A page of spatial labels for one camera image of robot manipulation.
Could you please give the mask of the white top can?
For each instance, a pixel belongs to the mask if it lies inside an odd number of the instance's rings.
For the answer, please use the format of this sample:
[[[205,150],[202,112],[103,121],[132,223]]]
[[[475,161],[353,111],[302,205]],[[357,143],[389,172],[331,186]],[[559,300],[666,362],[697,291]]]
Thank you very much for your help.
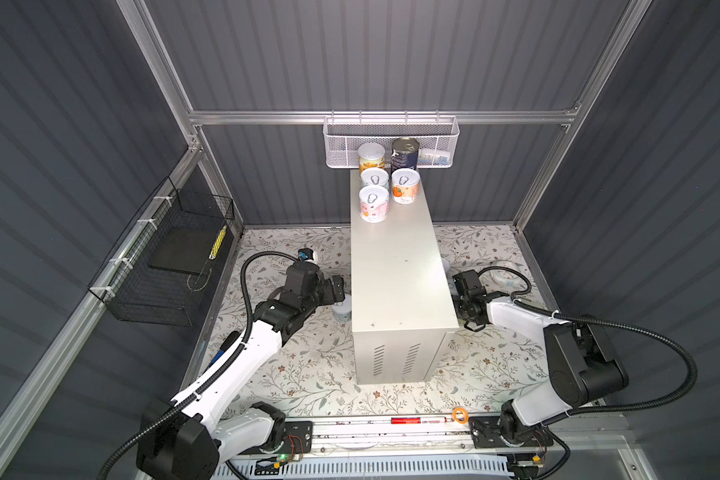
[[[346,294],[344,299],[331,306],[333,318],[340,324],[349,323],[352,320],[352,297]]]

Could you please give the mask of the pink label can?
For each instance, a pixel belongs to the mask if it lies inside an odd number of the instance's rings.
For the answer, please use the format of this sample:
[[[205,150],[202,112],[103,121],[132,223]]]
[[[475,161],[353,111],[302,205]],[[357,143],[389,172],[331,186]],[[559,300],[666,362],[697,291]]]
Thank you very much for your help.
[[[389,210],[389,191],[379,185],[362,187],[359,191],[360,217],[368,223],[383,222]]]
[[[418,196],[420,185],[421,178],[417,170],[397,169],[391,176],[392,199],[398,204],[412,204]]]

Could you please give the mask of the light teal can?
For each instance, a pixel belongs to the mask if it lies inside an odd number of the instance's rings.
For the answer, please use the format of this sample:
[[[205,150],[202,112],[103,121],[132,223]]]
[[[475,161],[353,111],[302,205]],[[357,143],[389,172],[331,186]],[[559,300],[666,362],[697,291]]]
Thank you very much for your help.
[[[389,174],[380,167],[370,167],[360,173],[362,187],[379,186],[389,189]]]

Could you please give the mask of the orange yellow fruit can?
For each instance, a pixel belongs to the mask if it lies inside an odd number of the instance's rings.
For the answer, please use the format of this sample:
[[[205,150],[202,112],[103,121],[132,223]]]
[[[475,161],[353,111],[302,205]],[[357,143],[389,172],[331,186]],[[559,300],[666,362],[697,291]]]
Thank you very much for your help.
[[[383,145],[376,142],[367,142],[359,146],[358,168],[360,172],[364,172],[370,168],[385,168],[386,151]]]

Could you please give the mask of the dark blue tin can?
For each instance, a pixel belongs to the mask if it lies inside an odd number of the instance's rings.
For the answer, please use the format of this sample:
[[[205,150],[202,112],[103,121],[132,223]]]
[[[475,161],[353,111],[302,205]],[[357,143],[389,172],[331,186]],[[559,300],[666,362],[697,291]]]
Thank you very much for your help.
[[[395,172],[400,169],[416,170],[420,144],[411,137],[397,138],[392,142],[389,158],[390,169]]]

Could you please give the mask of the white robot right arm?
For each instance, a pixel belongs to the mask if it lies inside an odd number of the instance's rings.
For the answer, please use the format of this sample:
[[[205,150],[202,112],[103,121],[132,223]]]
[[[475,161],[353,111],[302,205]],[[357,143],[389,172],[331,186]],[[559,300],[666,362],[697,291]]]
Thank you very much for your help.
[[[490,292],[481,282],[481,276],[489,271],[510,273],[524,286],[510,293]],[[603,327],[564,320],[557,311],[536,313],[520,305],[520,298],[529,294],[532,286],[519,271],[492,265],[459,272],[451,281],[456,291],[454,306],[466,329],[479,332],[491,324],[544,348],[547,379],[502,406],[495,430],[507,445],[521,446],[542,426],[628,386],[628,374]]]

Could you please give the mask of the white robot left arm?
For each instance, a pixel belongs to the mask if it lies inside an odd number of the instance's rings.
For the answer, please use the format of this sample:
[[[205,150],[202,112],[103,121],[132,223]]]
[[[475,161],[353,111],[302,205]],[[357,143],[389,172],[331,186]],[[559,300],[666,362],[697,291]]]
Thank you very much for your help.
[[[283,286],[253,304],[241,288],[242,334],[169,403],[154,404],[136,438],[136,467],[154,479],[209,479],[222,462],[250,449],[276,453],[286,436],[285,414],[265,402],[225,419],[229,404],[254,374],[323,306],[344,301],[345,281],[325,276],[312,260],[292,258]]]

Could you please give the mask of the white metal cabinet counter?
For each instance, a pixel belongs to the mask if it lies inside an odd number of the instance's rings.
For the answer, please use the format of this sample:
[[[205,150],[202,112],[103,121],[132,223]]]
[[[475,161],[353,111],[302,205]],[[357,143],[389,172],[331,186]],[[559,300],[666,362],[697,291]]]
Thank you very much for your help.
[[[385,220],[361,215],[350,176],[352,335],[360,385],[431,379],[459,328],[427,198],[391,202]]]

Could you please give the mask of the white round clock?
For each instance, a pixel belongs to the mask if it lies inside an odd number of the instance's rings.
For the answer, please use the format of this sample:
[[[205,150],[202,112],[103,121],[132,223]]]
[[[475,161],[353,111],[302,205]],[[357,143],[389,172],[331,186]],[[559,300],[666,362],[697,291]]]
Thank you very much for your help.
[[[525,282],[515,274],[515,271],[519,272],[518,264],[509,260],[497,260],[493,265],[498,269],[491,270],[489,276],[495,285],[504,291],[522,290],[525,287]]]

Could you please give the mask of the blue stapler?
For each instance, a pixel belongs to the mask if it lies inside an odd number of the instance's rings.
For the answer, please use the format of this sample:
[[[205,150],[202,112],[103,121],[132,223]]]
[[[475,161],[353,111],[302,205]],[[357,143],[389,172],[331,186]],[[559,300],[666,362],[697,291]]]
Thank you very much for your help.
[[[229,349],[230,347],[237,341],[237,339],[240,337],[241,332],[240,331],[232,331],[226,339],[222,342],[221,346],[209,362],[208,367],[211,367],[214,363],[216,363]]]

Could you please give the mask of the yellow highlighter pen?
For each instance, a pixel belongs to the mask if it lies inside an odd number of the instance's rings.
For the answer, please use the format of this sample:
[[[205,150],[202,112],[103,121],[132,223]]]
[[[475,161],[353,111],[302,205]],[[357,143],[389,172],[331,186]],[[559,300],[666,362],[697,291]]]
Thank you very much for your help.
[[[223,241],[225,239],[227,233],[227,226],[224,225],[216,235],[216,238],[214,240],[214,243],[211,247],[211,250],[209,251],[208,260],[213,261],[217,258],[218,252],[223,244]]]

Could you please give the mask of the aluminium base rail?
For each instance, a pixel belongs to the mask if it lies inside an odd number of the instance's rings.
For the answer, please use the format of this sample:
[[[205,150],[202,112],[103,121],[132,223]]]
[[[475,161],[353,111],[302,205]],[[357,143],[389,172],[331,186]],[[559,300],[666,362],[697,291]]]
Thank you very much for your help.
[[[509,446],[495,430],[497,415],[387,415],[288,419],[280,411],[252,408],[207,427],[197,419],[177,419],[139,442],[140,456],[167,453],[179,461],[217,465],[241,455],[331,455],[445,449],[502,449],[552,444],[540,431],[521,446]]]

